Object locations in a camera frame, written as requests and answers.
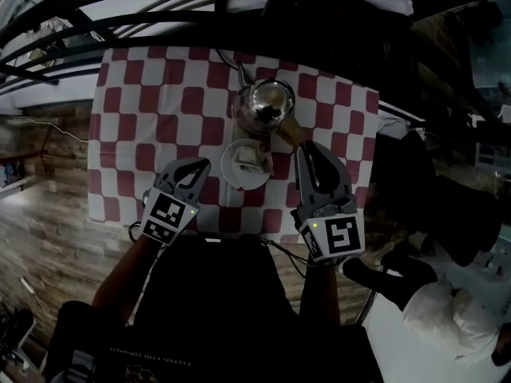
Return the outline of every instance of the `wooden floor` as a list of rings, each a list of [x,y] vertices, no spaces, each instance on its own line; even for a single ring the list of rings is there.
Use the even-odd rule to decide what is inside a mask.
[[[29,109],[26,115],[59,116],[37,119],[52,121],[81,138],[89,136],[90,104]],[[0,143],[0,155],[13,154],[13,141],[18,144],[16,152],[38,150],[47,129],[46,125],[25,120],[0,118],[0,131],[13,134],[10,140],[4,140],[3,147]],[[72,299],[91,302],[101,282],[131,245],[126,229],[88,221],[87,144],[52,129],[46,149],[76,159],[45,158],[47,173],[39,160],[27,161],[27,170],[36,174],[34,185],[0,200],[0,295],[9,308],[28,307],[35,313],[38,324],[33,336],[45,345],[62,303]],[[368,221],[366,229],[368,245],[374,249],[389,239],[394,224],[373,221]],[[305,246],[288,247],[307,255]],[[287,256],[276,249],[272,254],[287,296],[298,309],[303,279]],[[374,265],[372,254],[366,259]],[[29,295],[21,277],[34,287],[49,313]],[[341,275],[338,288],[342,322],[354,322],[369,291]]]

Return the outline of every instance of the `black sleeve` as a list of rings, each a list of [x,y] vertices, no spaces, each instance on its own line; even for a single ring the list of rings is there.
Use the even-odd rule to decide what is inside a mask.
[[[66,302],[58,311],[57,325],[50,341],[46,381],[51,382],[57,375],[64,374],[90,376],[96,357],[108,349],[116,329],[99,309],[83,302]]]
[[[324,348],[321,352],[321,362],[324,365],[343,365],[343,374],[346,377],[356,377],[353,381],[384,383],[363,326],[337,326],[330,333],[325,330],[323,334],[317,334],[316,337],[319,342],[312,347]],[[328,341],[336,342],[336,345],[331,343],[329,345]]]

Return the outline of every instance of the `red and white checkered tablecloth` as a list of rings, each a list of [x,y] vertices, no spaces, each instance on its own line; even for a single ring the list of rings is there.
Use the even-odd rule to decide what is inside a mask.
[[[295,90],[304,136],[341,158],[364,206],[378,125],[378,93],[341,77],[274,58],[233,53],[256,77],[285,80]],[[89,138],[91,220],[128,226],[142,216],[142,194],[170,161],[210,159],[200,214],[188,229],[259,234],[296,242],[289,214],[299,202],[291,146],[271,138],[275,172],[256,190],[228,186],[220,157],[232,142],[230,105],[240,88],[234,69],[214,49],[138,47],[105,52]]]

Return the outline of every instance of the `metal railing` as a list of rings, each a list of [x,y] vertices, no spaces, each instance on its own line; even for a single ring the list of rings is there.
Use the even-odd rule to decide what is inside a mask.
[[[101,51],[151,45],[206,46],[276,57],[343,75],[380,91],[381,98],[403,109],[417,109],[420,98],[417,78],[408,64],[422,62],[485,114],[477,90],[458,77],[458,70],[445,54],[415,34],[408,21],[389,15],[364,0],[267,0],[263,9],[227,12],[229,0],[160,0],[135,14],[91,21],[80,7],[104,0],[43,0],[12,19],[0,30],[0,46],[48,19],[74,18],[74,26],[38,39],[0,59],[0,73],[16,78],[0,85],[0,96],[36,84],[56,85],[60,80],[98,73],[74,68],[99,64]],[[194,10],[214,5],[213,11]],[[160,23],[185,23],[162,34],[136,37],[144,28]],[[20,66],[10,61],[35,49],[77,35],[96,32],[103,41],[66,48],[32,59]],[[386,62],[386,47],[403,51],[405,66],[400,73],[404,87],[392,85],[394,65]],[[36,65],[77,54],[99,51],[90,58],[30,70]]]

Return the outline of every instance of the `person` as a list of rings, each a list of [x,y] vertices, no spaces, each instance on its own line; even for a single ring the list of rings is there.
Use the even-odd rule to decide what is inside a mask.
[[[308,369],[337,374],[343,362],[356,365],[350,356],[361,339],[335,344],[342,327],[334,267],[307,268],[298,315],[266,245],[249,236],[207,240],[182,235],[156,260],[160,244],[141,235],[91,306],[60,309],[46,381],[244,380]],[[155,260],[133,325],[125,326]],[[363,379],[348,381],[381,381]]]
[[[430,265],[403,250],[396,246],[382,257],[382,266],[402,277],[371,270],[355,257],[343,263],[342,272],[393,302],[408,330],[446,349],[457,363],[471,365],[485,357],[497,366],[508,363],[511,324],[498,328],[495,317],[469,291],[439,280]]]

